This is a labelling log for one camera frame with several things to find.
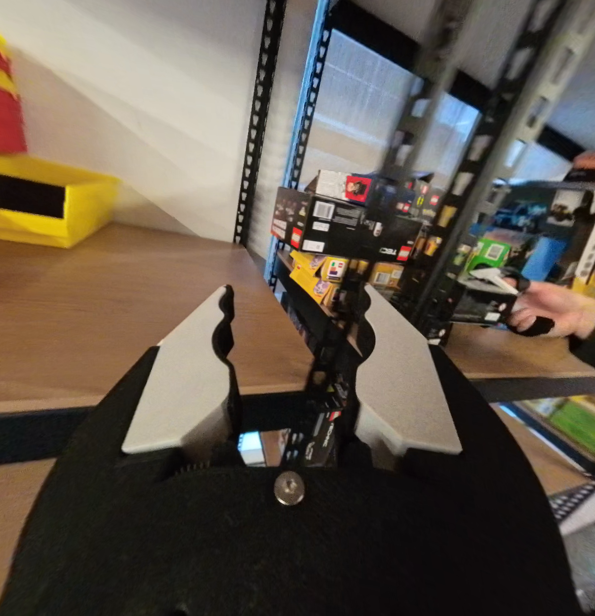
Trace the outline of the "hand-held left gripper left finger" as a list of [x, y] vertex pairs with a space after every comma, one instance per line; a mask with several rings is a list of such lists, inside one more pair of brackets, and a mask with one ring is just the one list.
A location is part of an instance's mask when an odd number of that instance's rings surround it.
[[220, 286], [157, 346], [122, 443], [126, 455], [210, 455], [237, 438], [241, 400], [229, 354], [234, 292]]

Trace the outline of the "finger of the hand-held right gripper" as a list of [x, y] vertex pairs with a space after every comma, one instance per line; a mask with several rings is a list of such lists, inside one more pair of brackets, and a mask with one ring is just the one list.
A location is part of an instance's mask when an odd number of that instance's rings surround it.
[[476, 280], [484, 281], [490, 286], [496, 287], [505, 294], [513, 296], [519, 295], [517, 288], [504, 279], [502, 272], [498, 268], [475, 268], [470, 271], [470, 276]]

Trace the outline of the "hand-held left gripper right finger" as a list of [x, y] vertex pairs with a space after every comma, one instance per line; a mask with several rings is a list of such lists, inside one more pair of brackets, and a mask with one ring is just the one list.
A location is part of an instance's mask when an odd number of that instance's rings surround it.
[[393, 471], [411, 449], [446, 455], [463, 451], [430, 345], [370, 284], [361, 336], [374, 336], [356, 369], [360, 404], [355, 435], [370, 448], [373, 466]]

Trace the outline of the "black wildflower lego box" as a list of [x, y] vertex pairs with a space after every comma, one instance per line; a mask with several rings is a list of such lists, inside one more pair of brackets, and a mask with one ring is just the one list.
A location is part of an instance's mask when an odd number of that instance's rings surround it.
[[447, 298], [445, 319], [493, 327], [503, 324], [512, 312], [518, 293], [490, 281], [469, 278], [457, 281]]

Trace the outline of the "green lego box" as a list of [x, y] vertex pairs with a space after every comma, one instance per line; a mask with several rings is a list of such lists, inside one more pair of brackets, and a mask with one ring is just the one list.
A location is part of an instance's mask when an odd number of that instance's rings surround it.
[[520, 404], [595, 457], [595, 394], [536, 398]]
[[480, 238], [472, 248], [464, 272], [469, 273], [478, 266], [499, 268], [509, 258], [511, 245], [490, 238]]

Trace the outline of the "orchid lego box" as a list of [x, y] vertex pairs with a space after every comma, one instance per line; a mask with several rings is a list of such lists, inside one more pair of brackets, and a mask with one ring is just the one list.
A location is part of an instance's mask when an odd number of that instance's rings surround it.
[[595, 151], [585, 151], [574, 158], [565, 180], [570, 182], [595, 182]]

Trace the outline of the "person's right forearm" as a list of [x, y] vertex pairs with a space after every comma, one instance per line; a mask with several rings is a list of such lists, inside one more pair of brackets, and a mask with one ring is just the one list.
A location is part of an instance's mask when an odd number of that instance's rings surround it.
[[595, 369], [595, 327], [586, 338], [570, 336], [569, 350], [581, 362]]

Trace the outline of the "blue truck lego box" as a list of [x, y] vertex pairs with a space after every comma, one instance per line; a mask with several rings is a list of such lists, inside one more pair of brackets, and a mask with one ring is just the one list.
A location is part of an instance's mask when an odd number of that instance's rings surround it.
[[570, 232], [592, 214], [595, 189], [583, 184], [515, 184], [491, 218], [495, 228], [525, 234]]

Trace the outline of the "dark lego box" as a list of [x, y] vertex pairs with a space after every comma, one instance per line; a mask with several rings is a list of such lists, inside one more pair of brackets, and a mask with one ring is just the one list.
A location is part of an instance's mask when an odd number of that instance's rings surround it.
[[348, 402], [348, 384], [341, 377], [328, 386], [319, 400], [308, 399], [288, 429], [282, 468], [334, 467], [337, 465], [335, 422]]

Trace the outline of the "green flat lego box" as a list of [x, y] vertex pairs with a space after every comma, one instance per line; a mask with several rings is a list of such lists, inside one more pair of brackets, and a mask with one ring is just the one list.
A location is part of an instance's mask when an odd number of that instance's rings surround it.
[[536, 398], [520, 404], [595, 457], [595, 394]]

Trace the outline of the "small dark blue lego boxes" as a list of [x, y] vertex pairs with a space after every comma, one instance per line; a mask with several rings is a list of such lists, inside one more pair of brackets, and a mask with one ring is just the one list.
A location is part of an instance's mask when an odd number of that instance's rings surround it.
[[431, 226], [445, 194], [445, 189], [435, 183], [434, 176], [434, 173], [418, 173], [402, 186], [385, 181], [381, 187], [385, 202], [393, 204], [399, 216]]

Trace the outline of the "white lego box red portrait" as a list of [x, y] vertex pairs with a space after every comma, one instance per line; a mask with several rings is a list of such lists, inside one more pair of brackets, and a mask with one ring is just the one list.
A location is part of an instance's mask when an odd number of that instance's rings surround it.
[[373, 178], [330, 170], [319, 170], [304, 191], [311, 195], [366, 206]]

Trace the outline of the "person's right hand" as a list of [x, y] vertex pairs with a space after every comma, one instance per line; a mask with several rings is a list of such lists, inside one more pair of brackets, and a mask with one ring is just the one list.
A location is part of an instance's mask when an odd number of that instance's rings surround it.
[[552, 283], [532, 281], [517, 298], [517, 309], [507, 327], [520, 335], [534, 327], [537, 319], [550, 319], [554, 326], [546, 337], [576, 336], [587, 339], [595, 329], [595, 299]]

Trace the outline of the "yellow storage bin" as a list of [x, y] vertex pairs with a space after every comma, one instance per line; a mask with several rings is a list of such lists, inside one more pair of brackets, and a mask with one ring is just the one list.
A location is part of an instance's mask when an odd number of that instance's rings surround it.
[[29, 155], [0, 155], [0, 240], [71, 248], [113, 218], [119, 180]]

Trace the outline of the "stack of red yellow bins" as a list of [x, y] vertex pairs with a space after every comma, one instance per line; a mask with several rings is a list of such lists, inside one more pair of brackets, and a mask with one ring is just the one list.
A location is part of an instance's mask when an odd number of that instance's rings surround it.
[[0, 35], [0, 155], [26, 152], [21, 99], [13, 77], [11, 55]]

